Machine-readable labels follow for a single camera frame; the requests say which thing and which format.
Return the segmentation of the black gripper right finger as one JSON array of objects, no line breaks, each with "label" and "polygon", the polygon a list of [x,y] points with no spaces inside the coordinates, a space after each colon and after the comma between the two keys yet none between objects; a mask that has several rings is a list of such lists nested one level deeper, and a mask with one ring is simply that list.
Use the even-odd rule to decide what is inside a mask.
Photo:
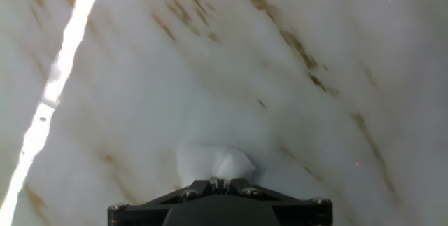
[{"label": "black gripper right finger", "polygon": [[245,178],[226,181],[225,193],[263,205],[273,213],[273,217],[280,225],[331,226],[333,224],[333,202],[328,198],[296,199],[252,184]]}]

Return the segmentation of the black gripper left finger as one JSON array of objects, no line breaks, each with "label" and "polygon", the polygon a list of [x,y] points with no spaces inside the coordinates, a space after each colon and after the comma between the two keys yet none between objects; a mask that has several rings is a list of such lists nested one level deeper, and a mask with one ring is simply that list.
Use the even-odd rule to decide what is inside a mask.
[{"label": "black gripper left finger", "polygon": [[108,226],[163,225],[168,213],[177,205],[216,193],[216,179],[193,181],[185,188],[175,190],[143,204],[118,203],[107,209]]}]

